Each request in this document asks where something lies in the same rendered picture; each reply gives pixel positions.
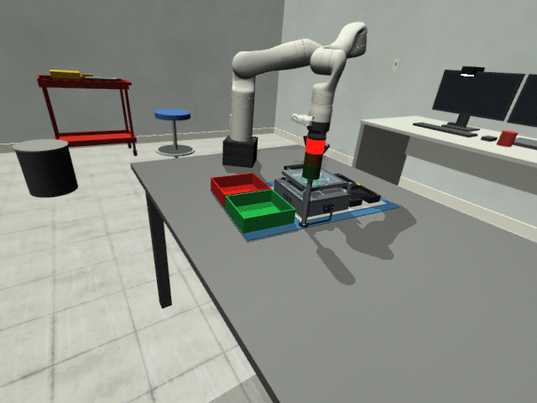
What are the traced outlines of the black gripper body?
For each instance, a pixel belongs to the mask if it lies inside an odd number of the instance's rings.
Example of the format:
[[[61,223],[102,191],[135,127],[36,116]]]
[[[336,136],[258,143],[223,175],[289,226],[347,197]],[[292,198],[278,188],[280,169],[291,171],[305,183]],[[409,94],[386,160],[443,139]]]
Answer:
[[[329,122],[329,123],[313,122],[312,126],[307,126],[308,130],[312,130],[312,132],[309,131],[308,134],[314,133],[314,134],[321,134],[321,135],[326,136],[326,133],[330,129],[330,124],[331,124],[331,122]]]

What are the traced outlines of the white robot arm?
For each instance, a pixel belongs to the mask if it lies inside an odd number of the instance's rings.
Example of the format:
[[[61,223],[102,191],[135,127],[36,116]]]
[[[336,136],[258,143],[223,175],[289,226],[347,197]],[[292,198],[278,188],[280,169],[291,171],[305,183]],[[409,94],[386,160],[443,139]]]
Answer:
[[[229,137],[239,142],[252,140],[256,75],[308,65],[315,74],[331,77],[328,82],[313,86],[309,116],[293,114],[291,121],[306,126],[313,122],[329,123],[336,86],[347,59],[363,55],[366,47],[367,25],[356,22],[344,26],[331,45],[322,46],[310,39],[300,39],[269,50],[239,52],[232,61]]]

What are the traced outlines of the green bin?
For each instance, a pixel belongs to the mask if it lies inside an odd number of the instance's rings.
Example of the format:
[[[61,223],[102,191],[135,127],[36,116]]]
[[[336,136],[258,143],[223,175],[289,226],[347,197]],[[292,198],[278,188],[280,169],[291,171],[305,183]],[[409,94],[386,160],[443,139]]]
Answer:
[[[295,222],[295,208],[273,189],[227,196],[226,211],[242,233]]]

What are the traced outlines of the red bin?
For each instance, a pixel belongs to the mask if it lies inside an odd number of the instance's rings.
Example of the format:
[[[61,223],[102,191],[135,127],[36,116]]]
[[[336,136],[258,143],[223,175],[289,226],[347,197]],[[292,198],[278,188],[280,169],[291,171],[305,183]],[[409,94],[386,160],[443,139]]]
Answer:
[[[266,190],[271,188],[254,173],[211,178],[211,191],[224,208],[226,208],[226,196]]]

